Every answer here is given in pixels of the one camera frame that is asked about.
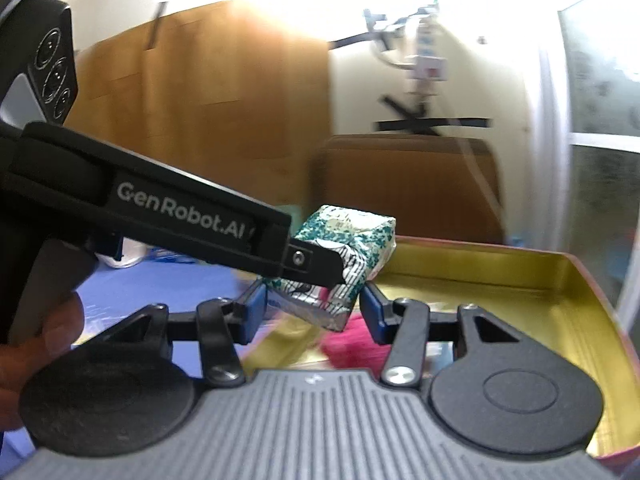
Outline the person's left hand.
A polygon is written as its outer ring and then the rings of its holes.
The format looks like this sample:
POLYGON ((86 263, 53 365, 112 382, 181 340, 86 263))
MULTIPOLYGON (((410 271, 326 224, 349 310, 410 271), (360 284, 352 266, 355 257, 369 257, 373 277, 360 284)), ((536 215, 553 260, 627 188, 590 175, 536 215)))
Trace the person's left hand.
POLYGON ((84 307, 71 292, 53 308, 38 336, 18 346, 1 346, 1 431, 20 429, 20 392, 29 378, 66 353, 84 329, 84 307))

